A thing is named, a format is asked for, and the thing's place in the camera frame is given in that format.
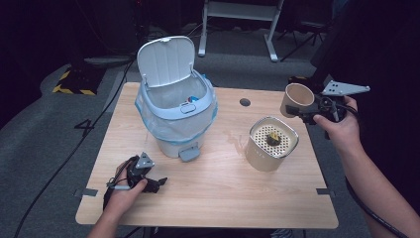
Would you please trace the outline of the white pedal trash can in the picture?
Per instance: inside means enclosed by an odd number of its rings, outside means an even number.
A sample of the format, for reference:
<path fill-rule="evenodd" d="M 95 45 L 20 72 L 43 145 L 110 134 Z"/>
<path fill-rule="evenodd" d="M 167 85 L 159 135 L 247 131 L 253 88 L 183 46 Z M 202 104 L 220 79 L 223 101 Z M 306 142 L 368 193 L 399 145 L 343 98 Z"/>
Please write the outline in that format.
<path fill-rule="evenodd" d="M 194 68 L 194 60 L 194 44 L 187 37 L 165 37 L 149 42 L 139 49 L 137 55 L 141 82 L 145 80 L 150 87 L 157 87 L 184 80 L 191 74 L 200 73 Z M 190 162 L 200 156 L 205 133 L 183 144 L 172 144 L 154 138 L 166 156 Z"/>

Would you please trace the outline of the dark yellow tea residue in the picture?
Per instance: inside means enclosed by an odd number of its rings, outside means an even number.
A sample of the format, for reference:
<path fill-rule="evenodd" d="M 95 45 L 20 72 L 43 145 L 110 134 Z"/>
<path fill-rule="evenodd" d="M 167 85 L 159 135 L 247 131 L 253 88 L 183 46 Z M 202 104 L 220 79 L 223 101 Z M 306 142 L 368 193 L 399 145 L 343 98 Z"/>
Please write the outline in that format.
<path fill-rule="evenodd" d="M 266 142 L 267 142 L 270 146 L 275 147 L 275 146 L 279 146 L 279 145 L 280 145 L 281 140 L 280 140 L 280 137 L 278 136 L 278 134 L 277 134 L 277 133 L 275 133 L 275 132 L 269 132 L 269 133 L 266 135 Z"/>

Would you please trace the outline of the beige container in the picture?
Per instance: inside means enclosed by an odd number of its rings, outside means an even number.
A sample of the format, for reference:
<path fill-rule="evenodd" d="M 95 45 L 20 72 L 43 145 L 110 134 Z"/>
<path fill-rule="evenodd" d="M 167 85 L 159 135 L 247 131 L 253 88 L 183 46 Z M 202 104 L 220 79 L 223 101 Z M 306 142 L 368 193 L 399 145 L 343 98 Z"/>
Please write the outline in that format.
<path fill-rule="evenodd" d="M 283 159 L 275 159 L 265 154 L 249 137 L 248 144 L 245 149 L 245 157 L 249 164 L 256 170 L 261 172 L 273 172 L 278 169 Z"/>

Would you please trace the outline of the person's right hand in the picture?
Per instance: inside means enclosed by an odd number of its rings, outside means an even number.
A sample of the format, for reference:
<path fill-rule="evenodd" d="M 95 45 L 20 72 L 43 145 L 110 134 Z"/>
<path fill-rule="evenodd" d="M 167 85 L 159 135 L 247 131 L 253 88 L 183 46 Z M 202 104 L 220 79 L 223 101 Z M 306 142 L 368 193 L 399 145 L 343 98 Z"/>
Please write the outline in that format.
<path fill-rule="evenodd" d="M 348 112 L 340 122 L 331 122 L 321 115 L 315 115 L 313 119 L 328 133 L 341 157 L 356 155 L 363 149 L 358 118 L 353 113 Z"/>

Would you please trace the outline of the black tripod stand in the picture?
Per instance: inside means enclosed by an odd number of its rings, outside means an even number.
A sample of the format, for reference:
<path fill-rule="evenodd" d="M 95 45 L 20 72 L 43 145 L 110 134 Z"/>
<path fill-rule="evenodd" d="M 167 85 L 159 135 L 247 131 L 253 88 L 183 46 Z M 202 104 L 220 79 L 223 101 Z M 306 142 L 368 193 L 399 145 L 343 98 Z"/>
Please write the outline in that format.
<path fill-rule="evenodd" d="M 282 33 L 278 38 L 281 39 L 286 33 L 291 33 L 293 35 L 293 40 L 295 43 L 295 48 L 287 53 L 284 57 L 280 60 L 285 61 L 287 58 L 291 57 L 294 53 L 296 53 L 301 47 L 303 47 L 308 42 L 312 42 L 312 45 L 315 45 L 316 39 L 320 38 L 320 41 L 323 41 L 322 34 L 326 34 L 329 31 L 329 24 L 328 23 L 316 23 L 316 22 L 308 22 L 308 21 L 296 21 L 293 24 L 293 27 L 289 30 L 286 30 Z M 298 43 L 295 33 L 299 32 L 301 34 L 307 34 L 308 37 L 303 40 L 302 42 Z"/>

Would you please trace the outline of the white desk frame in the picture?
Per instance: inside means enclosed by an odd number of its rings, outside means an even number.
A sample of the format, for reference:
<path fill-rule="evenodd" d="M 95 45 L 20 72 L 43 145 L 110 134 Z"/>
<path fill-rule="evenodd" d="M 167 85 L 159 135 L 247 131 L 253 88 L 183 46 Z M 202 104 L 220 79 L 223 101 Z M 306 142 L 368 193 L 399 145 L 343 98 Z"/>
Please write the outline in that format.
<path fill-rule="evenodd" d="M 207 45 L 207 23 L 212 18 L 228 18 L 240 20 L 253 20 L 270 22 L 269 32 L 263 36 L 268 55 L 271 61 L 277 62 L 278 56 L 274 49 L 272 38 L 276 29 L 284 0 L 278 0 L 275 6 L 262 6 L 253 4 L 240 4 L 220 2 L 215 0 L 204 0 L 202 13 L 202 32 L 200 36 L 198 55 L 206 55 Z"/>

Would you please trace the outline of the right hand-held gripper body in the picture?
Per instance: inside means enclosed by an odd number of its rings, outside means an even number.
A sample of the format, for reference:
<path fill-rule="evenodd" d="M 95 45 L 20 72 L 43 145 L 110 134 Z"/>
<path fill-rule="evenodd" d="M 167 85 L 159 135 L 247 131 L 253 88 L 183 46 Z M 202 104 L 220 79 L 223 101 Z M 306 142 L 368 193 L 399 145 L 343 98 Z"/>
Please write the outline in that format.
<path fill-rule="evenodd" d="M 345 96 L 369 92 L 369 86 L 354 85 L 331 80 L 323 90 L 315 94 L 315 105 L 308 109 L 299 109 L 298 116 L 304 123 L 314 125 L 313 116 L 322 115 L 332 122 L 342 121 L 347 112 L 355 113 L 356 110 L 347 106 Z"/>

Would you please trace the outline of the black yellow striped floor ramp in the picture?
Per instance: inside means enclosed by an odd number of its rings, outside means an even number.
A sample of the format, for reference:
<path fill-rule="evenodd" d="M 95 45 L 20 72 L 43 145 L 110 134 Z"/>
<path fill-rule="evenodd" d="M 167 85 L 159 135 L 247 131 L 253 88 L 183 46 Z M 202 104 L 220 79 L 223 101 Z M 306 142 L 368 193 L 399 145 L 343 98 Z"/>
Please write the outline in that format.
<path fill-rule="evenodd" d="M 70 66 L 65 70 L 52 91 L 96 95 L 103 75 L 104 70 L 102 69 L 77 70 Z"/>

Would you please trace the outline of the person's left hand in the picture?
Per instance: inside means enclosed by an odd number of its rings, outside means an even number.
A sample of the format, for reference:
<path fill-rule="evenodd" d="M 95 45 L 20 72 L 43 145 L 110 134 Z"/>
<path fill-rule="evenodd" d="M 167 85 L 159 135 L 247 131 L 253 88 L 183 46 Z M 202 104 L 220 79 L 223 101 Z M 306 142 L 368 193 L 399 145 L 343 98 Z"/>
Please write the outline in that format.
<path fill-rule="evenodd" d="M 147 184 L 148 181 L 142 179 L 133 188 L 128 190 L 114 189 L 103 213 L 106 216 L 114 217 L 115 219 L 121 218 L 134 205 L 138 196 L 142 193 Z"/>

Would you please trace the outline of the beige cup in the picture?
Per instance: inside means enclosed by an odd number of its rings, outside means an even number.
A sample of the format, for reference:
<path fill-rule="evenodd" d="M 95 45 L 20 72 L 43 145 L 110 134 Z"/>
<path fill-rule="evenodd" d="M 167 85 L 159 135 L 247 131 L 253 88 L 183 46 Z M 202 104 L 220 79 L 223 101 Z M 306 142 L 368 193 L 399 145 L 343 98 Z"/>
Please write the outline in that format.
<path fill-rule="evenodd" d="M 298 107 L 301 112 L 308 109 L 314 103 L 314 100 L 314 93 L 307 86 L 300 83 L 290 83 L 285 87 L 280 112 L 286 118 L 293 118 L 295 116 L 286 113 L 286 105 Z"/>

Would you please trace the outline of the perforated metal strainer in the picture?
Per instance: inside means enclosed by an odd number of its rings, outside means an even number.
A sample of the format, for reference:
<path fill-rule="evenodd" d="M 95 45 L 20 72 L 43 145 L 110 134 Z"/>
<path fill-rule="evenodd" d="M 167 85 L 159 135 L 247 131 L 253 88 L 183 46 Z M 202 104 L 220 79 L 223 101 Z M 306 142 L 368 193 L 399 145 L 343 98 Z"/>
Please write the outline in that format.
<path fill-rule="evenodd" d="M 269 132 L 275 132 L 280 137 L 279 146 L 270 146 L 266 142 L 266 135 Z M 259 120 L 250 130 L 252 141 L 265 154 L 275 159 L 287 157 L 297 146 L 299 136 L 290 126 L 283 121 L 267 116 Z"/>

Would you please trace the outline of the translucent blue trash bag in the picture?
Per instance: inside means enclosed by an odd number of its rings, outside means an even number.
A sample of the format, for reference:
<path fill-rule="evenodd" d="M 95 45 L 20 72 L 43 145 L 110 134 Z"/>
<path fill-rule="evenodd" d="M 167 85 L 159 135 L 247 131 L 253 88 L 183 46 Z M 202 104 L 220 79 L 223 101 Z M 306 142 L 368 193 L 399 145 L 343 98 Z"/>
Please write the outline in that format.
<path fill-rule="evenodd" d="M 189 96 L 199 100 L 189 103 Z M 150 87 L 143 80 L 135 105 L 150 133 L 172 144 L 183 144 L 202 136 L 218 112 L 215 90 L 200 73 L 157 87 Z"/>

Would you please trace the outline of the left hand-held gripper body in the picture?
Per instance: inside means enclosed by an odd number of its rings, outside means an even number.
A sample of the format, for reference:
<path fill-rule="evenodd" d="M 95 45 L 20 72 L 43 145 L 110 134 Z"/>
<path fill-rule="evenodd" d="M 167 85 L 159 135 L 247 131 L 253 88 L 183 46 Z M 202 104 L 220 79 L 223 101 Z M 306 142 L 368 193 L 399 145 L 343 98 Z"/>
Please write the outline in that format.
<path fill-rule="evenodd" d="M 141 180 L 146 179 L 147 173 L 154 165 L 155 162 L 145 152 L 130 158 L 127 166 L 129 188 L 135 187 Z"/>

